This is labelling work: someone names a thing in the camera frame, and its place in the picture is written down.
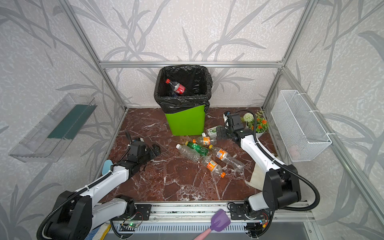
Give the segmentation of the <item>green sprite bottle yellow cap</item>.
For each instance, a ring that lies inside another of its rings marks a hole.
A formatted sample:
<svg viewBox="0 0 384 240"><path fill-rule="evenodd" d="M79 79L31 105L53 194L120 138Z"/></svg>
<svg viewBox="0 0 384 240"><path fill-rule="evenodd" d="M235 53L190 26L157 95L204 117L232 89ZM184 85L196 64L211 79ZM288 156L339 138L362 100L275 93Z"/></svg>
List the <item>green sprite bottle yellow cap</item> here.
<svg viewBox="0 0 384 240"><path fill-rule="evenodd" d="M207 148L202 147L202 146L200 146L198 144L195 144L195 143L187 141L185 143L185 145L188 146L189 148L197 151L201 156L207 156L208 153L209 153L209 150Z"/></svg>

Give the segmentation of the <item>orange fanta label bottle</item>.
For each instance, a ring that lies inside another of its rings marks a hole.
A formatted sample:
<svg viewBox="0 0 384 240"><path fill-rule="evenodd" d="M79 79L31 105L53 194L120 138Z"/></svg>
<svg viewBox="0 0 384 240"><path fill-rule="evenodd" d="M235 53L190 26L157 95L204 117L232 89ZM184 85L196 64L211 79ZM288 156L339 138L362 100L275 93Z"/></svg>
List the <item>orange fanta label bottle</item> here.
<svg viewBox="0 0 384 240"><path fill-rule="evenodd" d="M221 160L227 165L231 165L236 172L242 173L244 171L245 165L242 162L233 158L228 152L226 152L222 148L209 145L209 149L217 159Z"/></svg>

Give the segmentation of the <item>long clear bottle white cap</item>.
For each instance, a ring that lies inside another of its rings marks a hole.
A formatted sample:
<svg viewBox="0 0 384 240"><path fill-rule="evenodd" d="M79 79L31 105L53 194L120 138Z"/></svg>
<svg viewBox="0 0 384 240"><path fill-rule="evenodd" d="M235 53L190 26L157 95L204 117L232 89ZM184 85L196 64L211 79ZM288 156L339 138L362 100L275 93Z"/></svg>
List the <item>long clear bottle white cap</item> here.
<svg viewBox="0 0 384 240"><path fill-rule="evenodd" d="M188 146L177 144L176 148L185 158L196 163L200 161L200 154Z"/></svg>

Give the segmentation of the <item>coca cola bottle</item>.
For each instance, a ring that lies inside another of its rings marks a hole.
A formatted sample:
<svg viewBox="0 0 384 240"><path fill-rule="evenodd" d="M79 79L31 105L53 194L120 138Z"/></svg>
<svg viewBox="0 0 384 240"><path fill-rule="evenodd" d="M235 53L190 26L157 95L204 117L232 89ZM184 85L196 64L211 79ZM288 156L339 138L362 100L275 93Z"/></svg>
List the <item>coca cola bottle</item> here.
<svg viewBox="0 0 384 240"><path fill-rule="evenodd" d="M168 84L171 89L178 95L184 95L186 92L185 86L180 84L179 82L171 81L170 79L166 79L166 84Z"/></svg>

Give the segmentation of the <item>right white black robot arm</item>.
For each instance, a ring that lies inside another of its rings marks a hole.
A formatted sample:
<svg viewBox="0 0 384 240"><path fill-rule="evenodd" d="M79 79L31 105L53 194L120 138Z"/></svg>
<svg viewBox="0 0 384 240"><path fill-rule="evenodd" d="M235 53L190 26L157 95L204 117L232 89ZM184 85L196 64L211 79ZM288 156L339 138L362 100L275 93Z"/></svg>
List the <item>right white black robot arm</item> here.
<svg viewBox="0 0 384 240"><path fill-rule="evenodd" d="M285 165L274 157L258 139L256 131L244 127L238 112L226 111L223 118L225 121L224 126L217 127L218 139L231 139L239 145L252 157L265 176L262 192L244 200L243 209L247 218L255 219L263 211L306 212L319 205L321 197L315 185L299 175L298 170L293 165ZM295 208L290 205L300 202L302 199L299 181L312 189L315 200L307 207Z"/></svg>

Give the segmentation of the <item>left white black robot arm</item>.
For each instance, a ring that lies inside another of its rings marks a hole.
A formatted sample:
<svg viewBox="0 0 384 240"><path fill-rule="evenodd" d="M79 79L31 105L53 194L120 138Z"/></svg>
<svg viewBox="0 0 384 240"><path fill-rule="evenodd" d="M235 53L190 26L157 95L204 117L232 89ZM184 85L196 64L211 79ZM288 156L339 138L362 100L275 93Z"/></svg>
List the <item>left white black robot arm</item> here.
<svg viewBox="0 0 384 240"><path fill-rule="evenodd" d="M159 145L149 146L141 138L130 139L123 157L106 174L75 192L65 191L58 196L37 230L37 239L84 240L93 229L116 217L134 218L140 211L133 198L117 196L103 204L99 201L160 154Z"/></svg>

